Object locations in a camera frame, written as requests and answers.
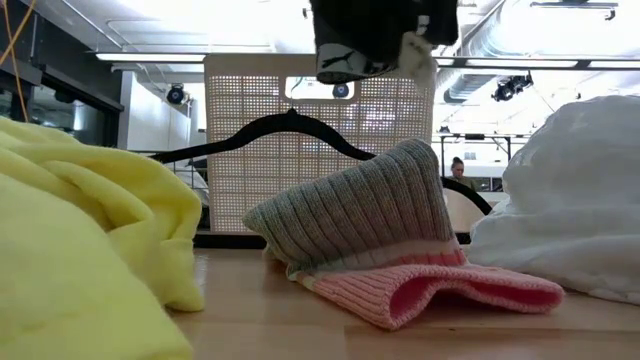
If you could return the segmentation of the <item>dark glass door frame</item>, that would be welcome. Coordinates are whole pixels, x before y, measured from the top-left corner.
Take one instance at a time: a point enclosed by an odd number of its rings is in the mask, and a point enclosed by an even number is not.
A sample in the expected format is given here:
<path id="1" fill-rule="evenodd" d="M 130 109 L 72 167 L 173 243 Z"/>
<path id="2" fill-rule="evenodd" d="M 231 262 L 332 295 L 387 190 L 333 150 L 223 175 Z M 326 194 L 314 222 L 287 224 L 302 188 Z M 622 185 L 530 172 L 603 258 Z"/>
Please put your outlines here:
<path id="1" fill-rule="evenodd" d="M 12 38 L 13 53 L 0 64 L 0 115 L 115 147 L 122 76 L 25 0 L 0 0 L 0 56 Z"/>

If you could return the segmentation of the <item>black clothes hanger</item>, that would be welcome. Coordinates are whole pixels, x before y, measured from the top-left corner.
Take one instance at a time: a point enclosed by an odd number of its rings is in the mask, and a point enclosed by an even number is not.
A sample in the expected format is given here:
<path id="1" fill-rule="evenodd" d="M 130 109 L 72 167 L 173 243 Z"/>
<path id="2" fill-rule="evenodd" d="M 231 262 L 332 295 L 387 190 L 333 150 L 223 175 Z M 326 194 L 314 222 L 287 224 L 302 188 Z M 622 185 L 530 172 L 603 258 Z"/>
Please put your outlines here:
<path id="1" fill-rule="evenodd" d="M 159 152 L 150 155 L 150 158 L 163 164 L 174 163 L 200 156 L 237 150 L 261 137 L 284 132 L 314 137 L 337 152 L 355 160 L 366 161 L 375 157 L 375 154 L 351 145 L 335 129 L 324 122 L 299 114 L 294 108 L 291 108 L 286 113 L 272 114 L 255 119 L 225 140 L 168 152 Z M 232 250 L 259 250 L 266 245 L 265 241 L 258 235 L 223 235 L 211 232 L 197 233 L 193 244 L 196 249 Z"/>

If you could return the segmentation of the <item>black ceiling track light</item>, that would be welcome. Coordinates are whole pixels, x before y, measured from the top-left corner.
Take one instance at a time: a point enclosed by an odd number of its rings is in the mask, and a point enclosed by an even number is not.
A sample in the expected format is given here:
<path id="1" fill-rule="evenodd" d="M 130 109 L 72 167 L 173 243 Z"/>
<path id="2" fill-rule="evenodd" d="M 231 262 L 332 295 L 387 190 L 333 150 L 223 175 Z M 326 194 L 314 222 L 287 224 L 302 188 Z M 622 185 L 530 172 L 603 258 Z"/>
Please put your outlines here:
<path id="1" fill-rule="evenodd" d="M 509 101 L 515 95 L 522 93 L 525 89 L 534 85 L 534 81 L 530 72 L 526 75 L 514 75 L 508 77 L 505 81 L 499 81 L 497 88 L 491 95 L 496 102 Z"/>

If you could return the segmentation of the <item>grey and pink knit beanie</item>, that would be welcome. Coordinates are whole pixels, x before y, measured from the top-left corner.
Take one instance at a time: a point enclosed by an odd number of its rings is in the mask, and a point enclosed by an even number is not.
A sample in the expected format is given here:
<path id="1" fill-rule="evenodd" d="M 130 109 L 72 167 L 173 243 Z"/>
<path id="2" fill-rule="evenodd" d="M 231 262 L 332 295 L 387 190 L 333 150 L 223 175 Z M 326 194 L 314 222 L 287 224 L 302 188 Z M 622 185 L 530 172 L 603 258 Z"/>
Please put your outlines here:
<path id="1" fill-rule="evenodd" d="M 560 285 L 469 262 L 437 167 L 429 144 L 404 140 L 257 204 L 243 223 L 289 280 L 383 329 L 403 327 L 440 293 L 519 313 L 558 307 Z"/>

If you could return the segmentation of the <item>white perforated laundry basket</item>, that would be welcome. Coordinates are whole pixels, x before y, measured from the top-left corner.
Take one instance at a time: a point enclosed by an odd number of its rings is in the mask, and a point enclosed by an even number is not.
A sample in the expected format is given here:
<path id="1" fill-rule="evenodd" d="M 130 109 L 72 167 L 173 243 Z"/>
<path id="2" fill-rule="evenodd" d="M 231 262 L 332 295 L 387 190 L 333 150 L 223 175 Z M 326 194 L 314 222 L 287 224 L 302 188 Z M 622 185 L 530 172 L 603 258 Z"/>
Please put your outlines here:
<path id="1" fill-rule="evenodd" d="M 350 82 L 336 98 L 315 78 L 312 54 L 212 54 L 204 61 L 207 139 L 230 138 L 250 122 L 290 109 L 322 121 L 352 146 L 380 154 L 432 135 L 434 81 L 419 88 L 396 72 Z M 281 191 L 356 165 L 319 139 L 284 132 L 208 156 L 211 229 L 247 233 L 247 210 Z"/>

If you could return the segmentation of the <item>white cloth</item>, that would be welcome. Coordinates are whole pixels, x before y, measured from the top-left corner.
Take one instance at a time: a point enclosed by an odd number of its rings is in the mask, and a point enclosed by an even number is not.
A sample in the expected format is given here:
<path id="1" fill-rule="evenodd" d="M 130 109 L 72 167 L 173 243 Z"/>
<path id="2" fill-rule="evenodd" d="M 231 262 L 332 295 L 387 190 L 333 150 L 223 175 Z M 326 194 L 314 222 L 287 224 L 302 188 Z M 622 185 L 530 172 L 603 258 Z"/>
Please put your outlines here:
<path id="1" fill-rule="evenodd" d="M 470 260 L 640 306 L 640 95 L 567 103 L 516 152 Z"/>

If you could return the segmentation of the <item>ribbed ceiling air duct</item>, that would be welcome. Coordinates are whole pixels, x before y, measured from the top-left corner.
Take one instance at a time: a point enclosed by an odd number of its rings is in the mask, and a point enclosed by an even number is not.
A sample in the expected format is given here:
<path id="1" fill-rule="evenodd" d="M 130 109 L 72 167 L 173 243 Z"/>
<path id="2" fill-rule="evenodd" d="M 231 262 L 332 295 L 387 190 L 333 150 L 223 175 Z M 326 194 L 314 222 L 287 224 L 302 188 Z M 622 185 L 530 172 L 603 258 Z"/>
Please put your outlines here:
<path id="1" fill-rule="evenodd" d="M 462 104 L 494 78 L 494 75 L 463 74 L 444 92 L 443 100 L 449 104 Z"/>

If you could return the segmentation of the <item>yellow cloth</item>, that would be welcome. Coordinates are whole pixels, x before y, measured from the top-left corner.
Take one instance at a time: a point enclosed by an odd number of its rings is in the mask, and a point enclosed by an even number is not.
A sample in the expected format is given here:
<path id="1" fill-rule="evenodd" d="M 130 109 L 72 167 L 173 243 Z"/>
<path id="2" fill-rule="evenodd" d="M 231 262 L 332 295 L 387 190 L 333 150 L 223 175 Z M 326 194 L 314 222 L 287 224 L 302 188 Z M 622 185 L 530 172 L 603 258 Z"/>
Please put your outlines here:
<path id="1" fill-rule="evenodd" d="M 192 360 L 200 215 L 148 157 L 0 117 L 0 360 Z"/>

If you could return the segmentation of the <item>person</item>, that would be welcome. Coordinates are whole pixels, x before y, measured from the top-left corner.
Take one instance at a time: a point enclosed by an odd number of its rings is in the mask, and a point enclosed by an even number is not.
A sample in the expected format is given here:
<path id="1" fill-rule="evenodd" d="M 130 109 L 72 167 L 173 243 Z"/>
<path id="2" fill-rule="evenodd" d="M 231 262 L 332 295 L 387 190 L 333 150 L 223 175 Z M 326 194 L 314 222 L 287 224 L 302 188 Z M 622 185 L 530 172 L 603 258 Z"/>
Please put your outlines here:
<path id="1" fill-rule="evenodd" d="M 454 180 L 473 191 L 478 191 L 476 183 L 469 177 L 464 175 L 465 165 L 459 157 L 454 157 L 450 167 L 451 176 L 450 179 Z"/>

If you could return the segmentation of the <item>small white plastic bin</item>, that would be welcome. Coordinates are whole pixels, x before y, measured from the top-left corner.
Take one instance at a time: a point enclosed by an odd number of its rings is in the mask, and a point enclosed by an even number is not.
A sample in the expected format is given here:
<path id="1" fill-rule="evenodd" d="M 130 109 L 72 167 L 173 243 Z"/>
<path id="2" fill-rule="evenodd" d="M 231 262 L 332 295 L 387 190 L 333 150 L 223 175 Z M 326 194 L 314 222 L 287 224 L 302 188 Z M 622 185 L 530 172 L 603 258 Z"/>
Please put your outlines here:
<path id="1" fill-rule="evenodd" d="M 445 205 L 456 233 L 469 233 L 471 227 L 485 217 L 481 209 L 464 195 L 444 189 Z"/>

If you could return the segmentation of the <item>black underwear white-lettered waistband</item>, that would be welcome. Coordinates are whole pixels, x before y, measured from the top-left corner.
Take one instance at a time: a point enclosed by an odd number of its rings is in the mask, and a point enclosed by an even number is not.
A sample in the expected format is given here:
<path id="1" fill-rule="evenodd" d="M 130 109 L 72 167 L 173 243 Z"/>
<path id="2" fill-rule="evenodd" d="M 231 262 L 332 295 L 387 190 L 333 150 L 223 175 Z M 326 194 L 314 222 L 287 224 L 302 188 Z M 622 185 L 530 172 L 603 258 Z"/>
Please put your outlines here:
<path id="1" fill-rule="evenodd" d="M 434 85 L 434 48 L 459 38 L 458 0 L 310 0 L 316 79 L 338 85 L 398 71 Z"/>

